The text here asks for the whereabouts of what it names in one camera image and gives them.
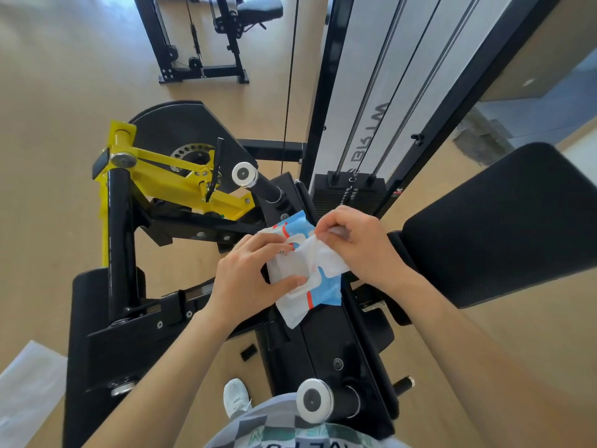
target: white sneaker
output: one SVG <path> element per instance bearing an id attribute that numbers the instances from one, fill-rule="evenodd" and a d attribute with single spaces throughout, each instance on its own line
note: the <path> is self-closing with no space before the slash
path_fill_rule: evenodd
<path id="1" fill-rule="evenodd" d="M 253 408 L 247 387 L 241 379 L 232 379 L 224 386 L 224 408 L 228 418 L 239 410 L 247 412 Z"/>

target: black seat pad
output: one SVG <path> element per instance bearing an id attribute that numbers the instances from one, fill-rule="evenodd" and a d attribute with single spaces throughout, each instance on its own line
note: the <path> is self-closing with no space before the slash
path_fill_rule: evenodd
<path id="1" fill-rule="evenodd" d="M 269 22 L 283 14 L 280 0 L 249 0 L 238 5 L 238 18 L 242 25 Z"/>

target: blue and white package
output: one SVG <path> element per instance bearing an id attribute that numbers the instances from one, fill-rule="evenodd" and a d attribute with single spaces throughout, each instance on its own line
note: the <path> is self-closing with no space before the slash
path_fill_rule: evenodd
<path id="1" fill-rule="evenodd" d="M 307 312 L 324 303 L 340 305 L 340 275 L 349 270 L 344 260 L 313 234 L 315 226 L 305 218 L 304 212 L 288 217 L 283 222 L 262 232 L 274 232 L 286 237 L 294 246 L 288 254 L 276 255 L 267 262 L 271 283 L 291 275 L 308 277 L 307 282 L 282 296 L 276 306 L 287 326 L 295 328 Z"/>

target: right hand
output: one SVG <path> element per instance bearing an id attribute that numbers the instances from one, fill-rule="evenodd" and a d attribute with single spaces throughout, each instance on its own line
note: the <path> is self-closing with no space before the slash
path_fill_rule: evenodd
<path id="1" fill-rule="evenodd" d="M 348 240 L 329 232 L 344 226 Z M 379 219 L 348 206 L 325 214 L 315 227 L 315 235 L 346 262 L 353 273 L 380 291 L 391 295 L 402 274 L 416 274 L 400 258 Z"/>

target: black backrest pad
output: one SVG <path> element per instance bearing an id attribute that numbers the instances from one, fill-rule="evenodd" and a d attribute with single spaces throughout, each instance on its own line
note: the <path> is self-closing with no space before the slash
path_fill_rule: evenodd
<path id="1" fill-rule="evenodd" d="M 597 188 L 531 143 L 409 218 L 417 267 L 459 308 L 597 265 Z"/>

